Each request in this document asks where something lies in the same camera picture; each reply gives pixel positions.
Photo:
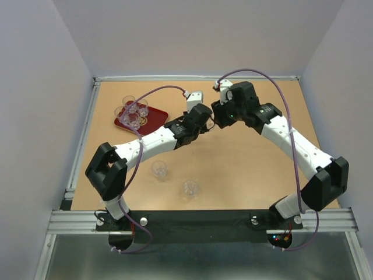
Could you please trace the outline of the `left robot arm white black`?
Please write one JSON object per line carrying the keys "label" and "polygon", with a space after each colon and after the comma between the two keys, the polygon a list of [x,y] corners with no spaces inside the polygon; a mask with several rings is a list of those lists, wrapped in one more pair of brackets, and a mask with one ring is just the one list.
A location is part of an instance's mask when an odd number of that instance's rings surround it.
{"label": "left robot arm white black", "polygon": [[98,147],[85,175],[105,203],[113,227],[122,230],[129,225],[129,208],[123,198],[127,172],[153,156],[189,145],[211,115],[211,109],[199,103],[182,120],[170,121],[140,139],[116,146],[105,142]]}

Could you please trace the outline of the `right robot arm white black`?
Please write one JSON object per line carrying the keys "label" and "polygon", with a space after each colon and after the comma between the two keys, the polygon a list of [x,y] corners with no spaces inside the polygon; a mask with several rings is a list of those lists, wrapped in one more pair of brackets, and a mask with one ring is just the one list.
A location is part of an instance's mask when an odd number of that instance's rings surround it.
{"label": "right robot arm white black", "polygon": [[214,84],[220,99],[212,103],[214,122],[225,128],[242,121],[274,143],[293,160],[297,172],[303,172],[307,184],[295,194],[275,202],[268,213],[269,223],[280,228],[289,218],[311,209],[321,211],[347,190],[349,163],[321,151],[295,128],[272,103],[262,104],[250,82]]}

